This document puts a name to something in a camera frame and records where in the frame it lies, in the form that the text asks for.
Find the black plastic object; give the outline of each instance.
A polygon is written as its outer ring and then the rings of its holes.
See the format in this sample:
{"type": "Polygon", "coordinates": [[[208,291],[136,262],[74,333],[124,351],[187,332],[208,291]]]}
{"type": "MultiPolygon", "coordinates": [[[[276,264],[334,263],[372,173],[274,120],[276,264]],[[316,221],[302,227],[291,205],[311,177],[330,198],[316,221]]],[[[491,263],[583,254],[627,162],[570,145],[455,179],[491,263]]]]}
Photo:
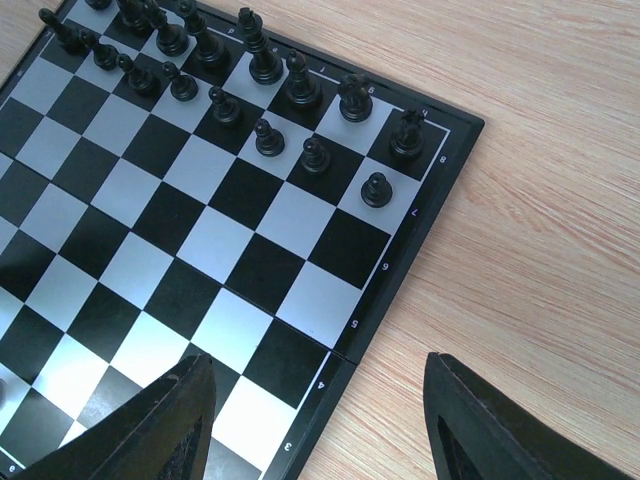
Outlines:
{"type": "Polygon", "coordinates": [[[429,354],[423,395],[439,480],[631,480],[451,355],[429,354]]]}
{"type": "Polygon", "coordinates": [[[215,399],[212,358],[187,357],[11,480],[201,480],[215,399]]]}

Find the chessboard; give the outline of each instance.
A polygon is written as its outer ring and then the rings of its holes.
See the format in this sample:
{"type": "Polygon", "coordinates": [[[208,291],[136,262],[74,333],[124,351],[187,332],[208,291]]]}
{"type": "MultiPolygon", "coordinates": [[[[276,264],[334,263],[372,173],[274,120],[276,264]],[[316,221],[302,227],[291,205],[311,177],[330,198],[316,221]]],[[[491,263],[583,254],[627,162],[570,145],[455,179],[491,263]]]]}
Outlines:
{"type": "Polygon", "coordinates": [[[249,8],[36,15],[0,91],[0,473],[206,352],[206,478],[295,478],[484,122],[249,8]]]}

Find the wooden table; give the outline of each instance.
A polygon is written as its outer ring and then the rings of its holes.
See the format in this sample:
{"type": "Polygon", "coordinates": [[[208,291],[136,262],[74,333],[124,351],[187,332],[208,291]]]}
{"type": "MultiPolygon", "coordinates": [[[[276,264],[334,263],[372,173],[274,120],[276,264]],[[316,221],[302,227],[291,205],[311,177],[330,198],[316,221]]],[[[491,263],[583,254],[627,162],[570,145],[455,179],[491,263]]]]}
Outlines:
{"type": "MultiPolygon", "coordinates": [[[[3,77],[57,3],[0,3],[3,77]]],[[[434,479],[430,351],[640,477],[640,3],[246,4],[487,120],[302,478],[434,479]]]]}

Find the chessboard frame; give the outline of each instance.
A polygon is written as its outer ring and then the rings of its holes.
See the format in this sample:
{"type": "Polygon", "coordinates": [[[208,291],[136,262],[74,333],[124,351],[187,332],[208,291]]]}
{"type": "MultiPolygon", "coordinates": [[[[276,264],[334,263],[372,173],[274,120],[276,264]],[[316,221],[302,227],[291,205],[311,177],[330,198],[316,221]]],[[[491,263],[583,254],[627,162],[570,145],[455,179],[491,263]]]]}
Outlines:
{"type": "MultiPolygon", "coordinates": [[[[83,0],[61,0],[58,7],[52,10],[57,15],[64,17],[78,1],[83,0]]],[[[175,0],[157,0],[157,2],[160,7],[165,9],[171,9],[175,5],[175,0]]],[[[198,8],[207,17],[209,27],[215,30],[219,29],[212,26],[210,21],[215,20],[222,22],[227,24],[229,28],[233,28],[236,25],[237,17],[233,14],[201,2],[198,2],[198,8]]],[[[375,96],[378,98],[384,100],[389,98],[392,102],[396,101],[396,103],[402,103],[398,102],[398,99],[403,99],[405,103],[406,100],[409,100],[413,106],[419,105],[423,109],[428,109],[436,115],[448,117],[450,122],[454,120],[457,122],[456,128],[460,134],[460,139],[457,144],[458,149],[447,152],[446,162],[441,162],[441,165],[436,165],[440,167],[439,172],[437,172],[437,174],[429,173],[429,175],[427,175],[426,180],[423,182],[416,196],[414,203],[428,205],[428,208],[421,208],[419,209],[420,211],[416,209],[403,220],[396,232],[395,238],[391,241],[383,259],[380,261],[380,265],[384,265],[384,258],[389,257],[394,259],[393,264],[384,270],[378,269],[371,278],[369,287],[365,289],[354,313],[354,316],[358,316],[358,312],[363,308],[365,308],[367,312],[366,316],[358,317],[357,335],[354,331],[349,331],[349,325],[347,325],[333,350],[334,353],[342,356],[343,360],[346,361],[341,362],[341,365],[337,366],[338,371],[333,377],[332,385],[329,391],[324,394],[320,405],[306,412],[307,420],[309,419],[308,416],[311,416],[312,420],[309,421],[307,431],[301,436],[296,448],[297,451],[294,452],[293,455],[289,454],[287,456],[282,456],[278,453],[273,459],[270,469],[275,467],[276,464],[280,464],[278,465],[278,470],[282,469],[280,471],[285,472],[282,479],[295,479],[299,476],[308,461],[340,398],[346,391],[352,375],[355,373],[365,351],[396,297],[401,284],[409,273],[411,265],[426,241],[437,216],[444,206],[449,193],[461,174],[465,163],[485,127],[485,120],[469,111],[454,106],[448,101],[435,98],[426,93],[420,93],[367,68],[338,58],[328,51],[305,45],[301,41],[293,40],[276,33],[269,29],[266,24],[263,31],[272,44],[287,49],[297,49],[303,52],[308,58],[314,57],[327,65],[328,68],[336,68],[340,71],[346,70],[350,73],[366,74],[372,84],[376,86],[375,96]],[[343,355],[340,354],[341,345],[343,346],[342,350],[346,352],[343,355]]],[[[26,71],[38,54],[45,48],[50,39],[51,32],[47,28],[42,28],[38,32],[34,40],[5,77],[4,81],[0,83],[0,105],[4,104],[10,92],[19,82],[23,72],[26,71]]],[[[291,429],[295,428],[296,423],[298,423],[297,420],[299,419],[294,421],[291,429]]]]}

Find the black chess piece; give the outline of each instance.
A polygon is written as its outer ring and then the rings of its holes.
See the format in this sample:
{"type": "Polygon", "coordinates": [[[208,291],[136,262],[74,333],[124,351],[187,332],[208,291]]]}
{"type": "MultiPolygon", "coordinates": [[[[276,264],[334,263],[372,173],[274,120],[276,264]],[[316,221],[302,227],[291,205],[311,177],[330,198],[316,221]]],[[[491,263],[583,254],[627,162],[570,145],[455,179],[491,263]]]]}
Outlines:
{"type": "Polygon", "coordinates": [[[163,63],[162,73],[171,80],[171,95],[173,95],[173,98],[181,102],[188,102],[196,98],[198,84],[191,75],[180,73],[175,63],[163,63]]]}
{"type": "Polygon", "coordinates": [[[348,74],[340,79],[340,112],[349,122],[364,122],[373,110],[368,92],[369,78],[364,74],[348,74]]]}
{"type": "Polygon", "coordinates": [[[118,66],[118,50],[113,45],[100,43],[98,36],[91,30],[80,31],[80,41],[93,51],[93,63],[99,68],[110,71],[118,66]]]}
{"type": "Polygon", "coordinates": [[[248,7],[240,9],[238,27],[244,37],[247,52],[253,54],[249,73],[256,83],[272,85],[282,78],[284,66],[280,55],[269,48],[269,39],[262,31],[262,18],[248,7]]]}
{"type": "Polygon", "coordinates": [[[307,70],[306,57],[295,49],[290,50],[287,69],[285,91],[291,104],[300,108],[316,106],[322,100],[322,89],[307,70]]]}
{"type": "Polygon", "coordinates": [[[362,200],[373,208],[384,207],[391,201],[393,189],[387,177],[380,172],[371,174],[360,190],[362,200]]]}
{"type": "Polygon", "coordinates": [[[207,22],[198,12],[195,0],[180,0],[176,11],[184,20],[187,34],[196,39],[196,58],[207,70],[215,70],[230,58],[226,44],[207,28],[207,22]]]}
{"type": "Polygon", "coordinates": [[[77,28],[62,24],[55,13],[48,8],[41,8],[38,12],[40,20],[47,25],[56,35],[58,44],[71,55],[84,55],[87,47],[80,41],[80,32],[77,28]]]}
{"type": "Polygon", "coordinates": [[[149,19],[144,14],[140,0],[116,0],[120,9],[120,19],[129,31],[141,38],[146,38],[153,32],[149,19]]]}
{"type": "Polygon", "coordinates": [[[331,155],[316,137],[308,138],[302,145],[300,163],[304,169],[313,174],[323,173],[331,164],[331,155]]]}
{"type": "Polygon", "coordinates": [[[148,68],[138,67],[131,57],[125,53],[120,53],[116,59],[118,66],[127,75],[129,86],[135,90],[138,95],[151,96],[157,92],[160,86],[160,80],[148,68]]]}
{"type": "Polygon", "coordinates": [[[284,150],[284,135],[261,118],[256,122],[256,149],[265,157],[276,157],[284,150]]]}
{"type": "Polygon", "coordinates": [[[416,110],[407,110],[398,127],[391,134],[389,148],[391,154],[398,159],[413,160],[420,156],[424,148],[422,133],[423,117],[416,110]]]}
{"type": "Polygon", "coordinates": [[[236,125],[242,118],[242,110],[238,101],[218,86],[209,90],[209,98],[213,103],[213,118],[224,127],[236,125]]]}
{"type": "Polygon", "coordinates": [[[167,57],[178,57],[189,48],[189,36],[181,25],[169,23],[167,14],[156,0],[143,0],[142,8],[149,23],[158,31],[156,46],[167,57]]]}

